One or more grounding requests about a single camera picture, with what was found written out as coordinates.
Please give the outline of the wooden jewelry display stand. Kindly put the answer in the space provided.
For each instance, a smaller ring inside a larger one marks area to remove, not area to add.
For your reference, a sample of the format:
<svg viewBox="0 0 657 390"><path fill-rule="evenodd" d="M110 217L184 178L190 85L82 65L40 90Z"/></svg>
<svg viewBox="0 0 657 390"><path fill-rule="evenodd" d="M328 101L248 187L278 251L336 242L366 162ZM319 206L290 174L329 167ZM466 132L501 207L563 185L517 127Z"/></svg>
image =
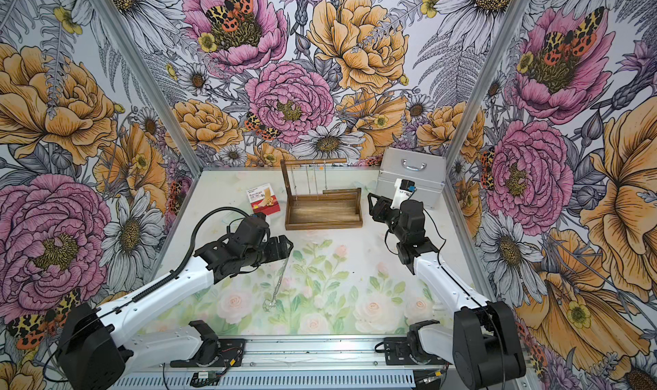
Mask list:
<svg viewBox="0 0 657 390"><path fill-rule="evenodd" d="M363 226L361 189L328 188L327 166L345 163L347 158L281 161L280 167L287 193L285 228L288 231L350 229ZM316 165L323 167L325 188L319 191L318 183L315 182L314 191L299 194L294 181L294 167Z"/></svg>

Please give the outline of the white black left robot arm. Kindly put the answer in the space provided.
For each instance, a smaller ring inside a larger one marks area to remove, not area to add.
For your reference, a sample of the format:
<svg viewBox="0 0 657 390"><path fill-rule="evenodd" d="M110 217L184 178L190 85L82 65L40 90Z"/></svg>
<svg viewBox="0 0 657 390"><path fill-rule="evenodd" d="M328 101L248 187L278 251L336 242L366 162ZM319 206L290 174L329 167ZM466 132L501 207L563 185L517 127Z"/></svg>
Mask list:
<svg viewBox="0 0 657 390"><path fill-rule="evenodd" d="M188 362L205 367L222 356L215 331L201 320L154 335L140 330L197 292L256 269L287 260L293 242L274 236L263 214L244 214L237 229L198 247L192 240L183 262L151 283L97 308L81 304L63 328L54 357L74 389L108 389L133 369Z"/></svg>

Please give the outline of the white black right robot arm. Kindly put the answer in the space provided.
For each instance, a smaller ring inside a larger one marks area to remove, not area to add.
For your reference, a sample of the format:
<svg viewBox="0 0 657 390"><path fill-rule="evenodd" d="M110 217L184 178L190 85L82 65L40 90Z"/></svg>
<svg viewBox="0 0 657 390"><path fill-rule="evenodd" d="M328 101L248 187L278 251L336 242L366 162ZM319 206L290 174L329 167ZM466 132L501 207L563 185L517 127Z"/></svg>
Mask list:
<svg viewBox="0 0 657 390"><path fill-rule="evenodd" d="M504 386L524 377L525 357L511 309L469 287L441 259L440 247L425 232L423 203L411 198L395 202L371 193L368 204L372 220L397 237L400 262L453 314L449 328L436 320L412 324L399 346L403 355L414 364L436 359L451 364L469 389Z"/></svg>

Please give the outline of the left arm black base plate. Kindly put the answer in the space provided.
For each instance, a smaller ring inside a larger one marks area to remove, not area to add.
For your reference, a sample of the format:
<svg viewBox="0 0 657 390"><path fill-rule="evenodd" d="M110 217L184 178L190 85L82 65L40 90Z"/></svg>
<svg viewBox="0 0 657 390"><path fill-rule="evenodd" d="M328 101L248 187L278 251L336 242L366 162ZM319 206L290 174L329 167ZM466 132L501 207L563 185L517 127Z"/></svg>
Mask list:
<svg viewBox="0 0 657 390"><path fill-rule="evenodd" d="M188 358L172 361L172 368L240 367L245 352L244 339L204 340L200 349Z"/></svg>

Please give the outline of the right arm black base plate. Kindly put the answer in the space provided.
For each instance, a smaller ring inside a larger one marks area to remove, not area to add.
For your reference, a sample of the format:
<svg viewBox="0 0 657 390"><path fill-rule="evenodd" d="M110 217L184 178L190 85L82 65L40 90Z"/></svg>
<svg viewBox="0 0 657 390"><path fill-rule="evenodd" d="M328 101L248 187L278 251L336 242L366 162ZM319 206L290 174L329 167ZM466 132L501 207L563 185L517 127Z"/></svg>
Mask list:
<svg viewBox="0 0 657 390"><path fill-rule="evenodd" d="M375 345L375 352L383 354L385 363L392 365L447 366L450 362L422 349L419 342L407 337L386 337Z"/></svg>

